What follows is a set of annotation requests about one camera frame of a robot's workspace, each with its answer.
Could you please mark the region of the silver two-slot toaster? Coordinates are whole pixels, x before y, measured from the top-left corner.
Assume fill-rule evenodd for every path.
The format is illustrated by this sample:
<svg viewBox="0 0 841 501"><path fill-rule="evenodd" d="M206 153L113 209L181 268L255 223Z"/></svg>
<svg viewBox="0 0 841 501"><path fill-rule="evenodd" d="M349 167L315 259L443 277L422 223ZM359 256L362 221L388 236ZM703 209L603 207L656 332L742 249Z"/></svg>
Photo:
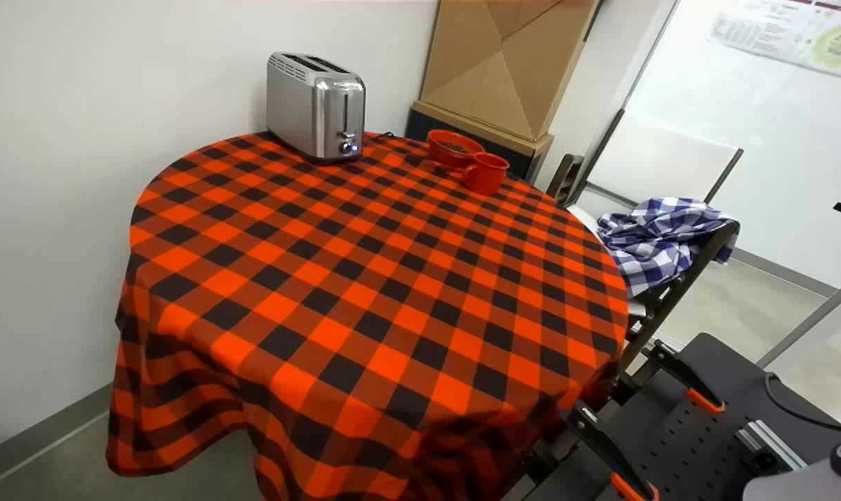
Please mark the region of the silver two-slot toaster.
<svg viewBox="0 0 841 501"><path fill-rule="evenodd" d="M273 54L267 129L305 156L358 159L365 136L365 81L312 54Z"/></svg>

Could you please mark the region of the red bowl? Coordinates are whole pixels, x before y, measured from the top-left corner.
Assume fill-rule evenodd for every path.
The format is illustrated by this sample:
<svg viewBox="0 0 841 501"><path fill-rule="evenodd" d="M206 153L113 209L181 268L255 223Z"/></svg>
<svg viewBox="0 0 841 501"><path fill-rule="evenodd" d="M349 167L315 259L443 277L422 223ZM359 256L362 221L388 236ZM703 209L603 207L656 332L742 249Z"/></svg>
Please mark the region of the red bowl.
<svg viewBox="0 0 841 501"><path fill-rule="evenodd" d="M426 143L429 156L452 170L465 170L483 153L483 146L476 140L450 129L433 129L426 135Z"/></svg>

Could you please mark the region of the orange black checkered tablecloth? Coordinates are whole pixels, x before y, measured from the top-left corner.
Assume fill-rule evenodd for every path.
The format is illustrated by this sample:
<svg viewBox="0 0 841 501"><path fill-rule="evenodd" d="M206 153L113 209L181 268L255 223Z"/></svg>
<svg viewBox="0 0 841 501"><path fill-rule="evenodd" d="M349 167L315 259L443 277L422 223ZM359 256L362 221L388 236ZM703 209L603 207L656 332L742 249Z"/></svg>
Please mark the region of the orange black checkered tablecloth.
<svg viewBox="0 0 841 501"><path fill-rule="evenodd" d="M628 284L525 181L476 195L402 136L320 165L245 135L136 197L117 330L122 476L245 431L266 501L497 501L622 358Z"/></svg>

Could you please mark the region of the cardboard box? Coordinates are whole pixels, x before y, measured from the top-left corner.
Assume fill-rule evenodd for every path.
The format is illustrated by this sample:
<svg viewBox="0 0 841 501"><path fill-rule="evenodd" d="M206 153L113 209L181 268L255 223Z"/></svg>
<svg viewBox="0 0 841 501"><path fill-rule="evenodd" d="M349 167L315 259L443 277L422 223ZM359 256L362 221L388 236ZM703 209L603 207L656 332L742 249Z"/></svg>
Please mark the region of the cardboard box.
<svg viewBox="0 0 841 501"><path fill-rule="evenodd" d="M553 120L603 0L440 0L415 111L521 153Z"/></svg>

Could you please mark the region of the blue white checkered cloth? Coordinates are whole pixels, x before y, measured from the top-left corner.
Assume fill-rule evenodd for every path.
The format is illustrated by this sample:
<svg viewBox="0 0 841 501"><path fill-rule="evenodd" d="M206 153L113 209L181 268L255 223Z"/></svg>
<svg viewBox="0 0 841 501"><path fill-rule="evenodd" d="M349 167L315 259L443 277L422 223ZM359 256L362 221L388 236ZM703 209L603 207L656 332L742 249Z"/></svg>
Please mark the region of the blue white checkered cloth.
<svg viewBox="0 0 841 501"><path fill-rule="evenodd" d="M706 239L732 217L696 197L649 197L632 211L597 221L597 236L614 255L632 298L693 268Z"/></svg>

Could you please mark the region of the black folding stand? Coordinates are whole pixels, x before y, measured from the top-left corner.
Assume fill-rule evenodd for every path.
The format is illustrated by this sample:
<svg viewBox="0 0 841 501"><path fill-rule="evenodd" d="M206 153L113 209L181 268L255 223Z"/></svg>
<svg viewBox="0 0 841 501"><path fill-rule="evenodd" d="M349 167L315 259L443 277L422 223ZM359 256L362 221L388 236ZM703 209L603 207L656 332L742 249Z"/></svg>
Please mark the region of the black folding stand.
<svg viewBox="0 0 841 501"><path fill-rule="evenodd" d="M713 197L743 152L620 111L590 156L565 153L549 195L617 259L631 288L631 366L742 223Z"/></svg>

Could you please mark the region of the whiteboard with poster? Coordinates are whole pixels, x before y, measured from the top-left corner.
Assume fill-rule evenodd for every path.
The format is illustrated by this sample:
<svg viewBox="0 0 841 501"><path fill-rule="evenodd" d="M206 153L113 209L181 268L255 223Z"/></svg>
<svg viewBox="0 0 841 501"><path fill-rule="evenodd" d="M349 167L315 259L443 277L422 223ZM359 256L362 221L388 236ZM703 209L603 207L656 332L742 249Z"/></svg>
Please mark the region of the whiteboard with poster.
<svg viewBox="0 0 841 501"><path fill-rule="evenodd" d="M557 136L608 186L710 195L742 249L841 284L841 0L606 0Z"/></svg>

